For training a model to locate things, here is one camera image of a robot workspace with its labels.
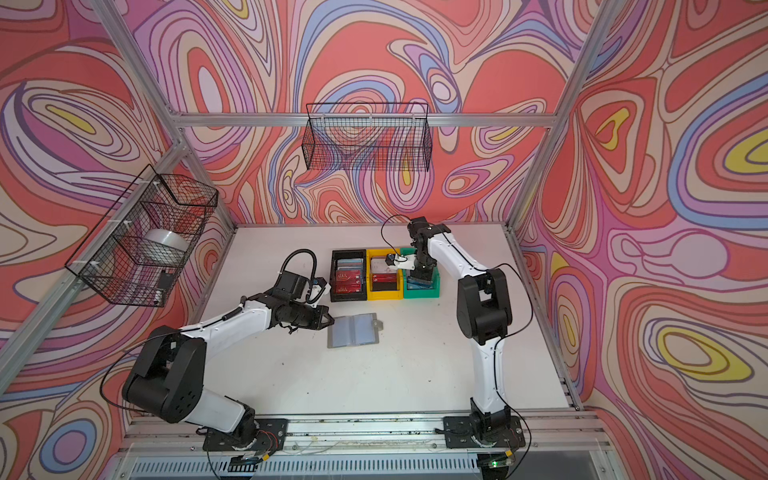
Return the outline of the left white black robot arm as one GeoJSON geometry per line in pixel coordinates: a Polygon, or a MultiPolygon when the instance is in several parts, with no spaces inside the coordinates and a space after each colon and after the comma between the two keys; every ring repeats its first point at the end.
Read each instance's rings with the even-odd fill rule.
{"type": "Polygon", "coordinates": [[[207,361],[275,327],[320,331],[335,319],[329,307],[266,291],[243,297],[228,313],[182,329],[158,327],[142,345],[122,397],[169,424],[188,423],[224,438],[234,450],[255,446],[260,427],[249,405],[205,386],[207,361]]]}

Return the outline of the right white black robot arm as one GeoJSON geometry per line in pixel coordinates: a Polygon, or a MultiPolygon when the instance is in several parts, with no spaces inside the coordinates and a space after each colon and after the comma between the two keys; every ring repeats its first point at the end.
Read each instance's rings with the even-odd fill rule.
{"type": "Polygon", "coordinates": [[[503,398],[499,349],[512,324],[513,312],[506,275],[474,259],[444,224],[424,217],[407,225],[415,253],[406,269],[425,279],[442,268],[457,281],[456,318],[460,331],[473,342],[474,390],[468,415],[470,438],[490,444],[512,425],[512,408],[503,398]]]}

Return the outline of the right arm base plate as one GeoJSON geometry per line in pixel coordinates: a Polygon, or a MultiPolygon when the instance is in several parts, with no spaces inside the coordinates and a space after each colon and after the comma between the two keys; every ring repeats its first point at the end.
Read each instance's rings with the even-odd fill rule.
{"type": "Polygon", "coordinates": [[[446,416],[436,432],[449,449],[502,448],[516,451],[527,445],[525,430],[518,416],[500,420],[481,420],[479,416],[446,416]]]}

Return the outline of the grey leather card holder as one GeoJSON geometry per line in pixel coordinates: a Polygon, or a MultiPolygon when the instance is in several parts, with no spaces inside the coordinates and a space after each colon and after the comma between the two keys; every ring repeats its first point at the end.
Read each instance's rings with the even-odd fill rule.
{"type": "Polygon", "coordinates": [[[378,344],[382,330],[383,323],[375,313],[338,317],[329,328],[327,347],[338,349],[378,344]]]}

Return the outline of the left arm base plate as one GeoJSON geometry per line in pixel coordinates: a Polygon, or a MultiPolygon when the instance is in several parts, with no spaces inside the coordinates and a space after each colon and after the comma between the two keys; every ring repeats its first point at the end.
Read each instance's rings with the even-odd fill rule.
{"type": "Polygon", "coordinates": [[[206,432],[206,452],[256,452],[273,454],[283,449],[289,421],[286,418],[249,419],[231,433],[206,432]]]}

